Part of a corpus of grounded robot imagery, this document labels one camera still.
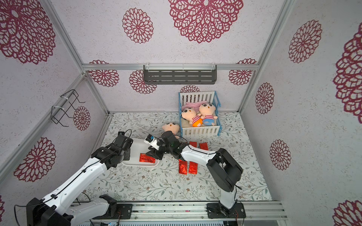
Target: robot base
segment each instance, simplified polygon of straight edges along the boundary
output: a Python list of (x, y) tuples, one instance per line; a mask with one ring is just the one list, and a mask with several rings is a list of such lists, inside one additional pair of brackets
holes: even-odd
[(119, 213), (121, 213), (121, 218), (120, 219), (130, 219), (131, 218), (131, 214), (132, 214), (132, 204), (117, 204), (117, 213), (116, 215), (114, 215), (113, 217), (105, 217), (103, 216), (99, 216), (99, 217), (94, 217), (93, 219), (118, 219), (119, 217)]
[(244, 205), (240, 202), (236, 202), (230, 210), (226, 210), (220, 203), (208, 203), (206, 205), (207, 216), (210, 219), (218, 218), (245, 218)]

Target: blue shorts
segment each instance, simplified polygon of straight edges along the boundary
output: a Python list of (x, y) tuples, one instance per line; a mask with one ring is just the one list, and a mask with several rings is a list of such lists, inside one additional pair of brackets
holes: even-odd
[(204, 119), (203, 121), (204, 125), (212, 125), (212, 123), (215, 123), (214, 119)]

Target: wall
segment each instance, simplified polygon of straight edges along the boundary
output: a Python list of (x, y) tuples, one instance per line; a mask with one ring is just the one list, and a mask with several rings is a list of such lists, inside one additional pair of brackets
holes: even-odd
[[(283, 0), (52, 2), (85, 63), (250, 64), (260, 58)], [(175, 111), (184, 87), (146, 85), (137, 71), (91, 76), (111, 111)], [(236, 111), (250, 77), (218, 71), (215, 85), (192, 90), (216, 90), (220, 110)]]
[[(31, 4), (6, 1), (0, 7), (5, 25), (0, 27), (0, 164), (79, 75), (39, 3), (25, 2)], [(28, 10), (39, 19), (28, 20)]]
[[(17, 3), (2, 1), (0, 6), (0, 164), (79, 75), (39, 2)], [(0, 225), (15, 225), (14, 204), (42, 198), (85, 162), (104, 112), (84, 81), (77, 91), (85, 103), (75, 108), (81, 105), (87, 110), (81, 108), (75, 114), (70, 110), (75, 121), (61, 120), (69, 127), (51, 124), (1, 184)], [(18, 210), (18, 218), (25, 225), (24, 208)]]
[[(90, 72), (92, 77), (100, 73)], [(217, 71), (214, 85), (146, 85), (143, 71), (117, 71), (116, 86), (107, 87), (96, 83), (110, 111), (175, 111), (178, 110), (178, 92), (216, 90), (222, 104), (221, 111), (237, 111), (247, 84), (234, 85), (229, 81), (229, 71)]]
[[(1, 201), (4, 202), (4, 213), (0, 211), (0, 225), (14, 225), (13, 206), (26, 205), (32, 198), (41, 199), (53, 191), (83, 164), (102, 126), (104, 112), (94, 99), (88, 85), (83, 81), (78, 87), (78, 99), (67, 112), (70, 119), (64, 116), (60, 124), (52, 123), (41, 136), (27, 157), (19, 163), (0, 188)], [(17, 208), (20, 225), (26, 225), (25, 208)]]
[(361, 224), (361, 10), (297, 1), (242, 114), (292, 225)]

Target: stuffed doll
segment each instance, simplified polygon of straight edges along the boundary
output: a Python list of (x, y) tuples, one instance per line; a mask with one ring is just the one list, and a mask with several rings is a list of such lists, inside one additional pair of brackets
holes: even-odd
[(175, 137), (177, 139), (179, 139), (179, 136), (176, 136), (176, 134), (178, 133), (178, 131), (180, 130), (180, 126), (175, 124), (175, 123), (167, 123), (165, 125), (162, 126), (163, 130), (166, 131), (171, 131), (173, 133), (173, 135), (175, 135)]
[(182, 112), (181, 112), (181, 116), (188, 120), (190, 125), (192, 125), (193, 127), (199, 127), (202, 124), (202, 119), (200, 118), (200, 113), (196, 114), (196, 111), (193, 107), (188, 107), (185, 108)]
[(213, 115), (216, 107), (210, 103), (204, 103), (200, 105), (200, 113), (201, 113), (201, 119), (204, 125), (216, 125), (215, 119), (218, 117)]

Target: aluminum frame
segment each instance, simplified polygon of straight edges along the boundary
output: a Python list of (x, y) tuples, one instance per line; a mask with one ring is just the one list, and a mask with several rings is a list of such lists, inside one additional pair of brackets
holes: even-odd
[[(118, 204), (132, 204), (130, 221), (235, 221), (235, 218), (209, 219), (206, 204), (218, 203), (215, 201), (170, 201), (170, 202), (118, 202)], [(280, 201), (243, 201), (246, 218), (245, 221), (260, 220), (288, 220), (284, 207)], [(92, 222), (111, 222), (109, 219), (92, 220)]]
[[(77, 79), (69, 86), (67, 91), (76, 89), (78, 85), (85, 79), (83, 74), (80, 74)], [(72, 95), (70, 92), (66, 94), (66, 97), (69, 98)], [(67, 99), (60, 97), (53, 106), (62, 106), (67, 102)], [(59, 108), (54, 110), (56, 114), (59, 111)], [(49, 109), (43, 118), (36, 124), (36, 126), (28, 133), (24, 140), (17, 146), (17, 148), (11, 153), (7, 160), (0, 166), (0, 185), (4, 182), (6, 177), (15, 170), (18, 166), (18, 163), (25, 158), (29, 153), (29, 150), (36, 144), (40, 139), (41, 135), (47, 130), (49, 125), (52, 122), (50, 119), (51, 109)]]
[(82, 64), (83, 69), (88, 70), (252, 70), (259, 68), (259, 64)]
[[(46, 14), (48, 15), (50, 21), (52, 22), (54, 29), (57, 34), (60, 36), (61, 40), (66, 46), (66, 49), (70, 53), (75, 65), (78, 70), (82, 73), (78, 76), (78, 78), (72, 83), (72, 85), (68, 88), (68, 90), (75, 89), (81, 81), (83, 81), (84, 76), (88, 75), (87, 70), (105, 70), (105, 69), (113, 69), (113, 70), (142, 70), (144, 65), (147, 65), (149, 69), (202, 69), (202, 70), (210, 70), (214, 65), (217, 65), (218, 70), (253, 70), (256, 71), (252, 76), (252, 79), (248, 85), (247, 91), (242, 99), (242, 103), (239, 107), (240, 114), (244, 110), (244, 106), (247, 101), (250, 99), (250, 95), (255, 89), (255, 84), (258, 80), (259, 75), (263, 71), (265, 64), (268, 58), (271, 55), (272, 49), (275, 47), (277, 39), (280, 36), (281, 30), (283, 29), (287, 18), (289, 17), (292, 7), (294, 6), (295, 0), (285, 0), (282, 10), (279, 13), (279, 16), (274, 24), (272, 32), (268, 38), (267, 44), (263, 50), (261, 58), (258, 64), (83, 64), (82, 60), (76, 51), (74, 44), (72, 43), (69, 35), (67, 34), (63, 24), (59, 16), (57, 15), (53, 5), (49, 0), (39, 0), (40, 4), (44, 8)], [(103, 136), (107, 131), (109, 123), (111, 122), (111, 117), (108, 116), (109, 111), (104, 103), (101, 95), (99, 94), (97, 88), (95, 87), (93, 81), (88, 79), (88, 84), (91, 87), (91, 91), (95, 96), (97, 102), (100, 104), (102, 109), (108, 118), (106, 118), (103, 122), (102, 128), (98, 132), (99, 137), (94, 141), (92, 147), (96, 147), (99, 143), (102, 142)], [(60, 105), (61, 102), (66, 101), (65, 98), (60, 98), (55, 105)], [(36, 143), (36, 141), (40, 138), (40, 136), (44, 133), (44, 131), (48, 128), (50, 122), (49, 118), (50, 110), (46, 113), (46, 115), (40, 120), (40, 122), (35, 126), (35, 128), (28, 134), (28, 136), (21, 142), (18, 148), (10, 155), (9, 161), (6, 161), (5, 164), (0, 166), (0, 184), (4, 181), (6, 176), (13, 171), (17, 163), (21, 161), (27, 154), (25, 150), (31, 149), (32, 146)], [(128, 202), (135, 205), (134, 210), (139, 210), (139, 212), (132, 213), (131, 217), (134, 219), (132, 221), (160, 221), (163, 220), (213, 220), (208, 219), (206, 213), (206, 203), (210, 202)], [(260, 220), (260, 219), (275, 219), (279, 221), (287, 220), (287, 216), (282, 209), (282, 205), (278, 201), (262, 201), (262, 202), (243, 202), (245, 210), (248, 211), (247, 218), (245, 220)], [(158, 212), (141, 212), (148, 211), (154, 206), (166, 206), (164, 207), (164, 211)]]
[(275, 21), (273, 29), (268, 38), (268, 41), (264, 47), (263, 53), (261, 54), (261, 57), (258, 61), (260, 67), (256, 70), (256, 72), (254, 72), (253, 76), (251, 77), (247, 90), (246, 90), (243, 98), (241, 99), (241, 104), (240, 104), (240, 107), (238, 110), (240, 115), (243, 113), (248, 101), (250, 100), (251, 94), (256, 89), (256, 85), (259, 81), (260, 75), (262, 74), (262, 72), (265, 68), (265, 65), (268, 62), (268, 59), (270, 58), (270, 56), (272, 54), (272, 50), (274, 49), (274, 47), (282, 33), (282, 30), (290, 16), (290, 13), (293, 10), (295, 2), (296, 2), (296, 0), (285, 0), (283, 3), (282, 9), (279, 12), (278, 18)]
[[(61, 22), (58, 14), (56, 13), (53, 4), (50, 2), (50, 0), (39, 0), (39, 2), (41, 4), (41, 6), (43, 7), (45, 13), (49, 17), (50, 22), (53, 24), (54, 30), (56, 31), (56, 33), (58, 34), (60, 39), (63, 41), (66, 49), (68, 50), (70, 56), (73, 59), (75, 66), (78, 68), (79, 72), (86, 74), (89, 77), (88, 72), (86, 72), (83, 69), (82, 59), (80, 58), (76, 48), (74, 47), (72, 40), (70, 39), (66, 29), (63, 26), (63, 23)], [(96, 86), (94, 85), (93, 81), (88, 80), (88, 83), (91, 86), (90, 90), (92, 91), (97, 102), (100, 104), (100, 106), (103, 109), (103, 111), (105, 112), (105, 114), (108, 114), (109, 110), (108, 110), (103, 98), (101, 97), (99, 91), (97, 90)]]

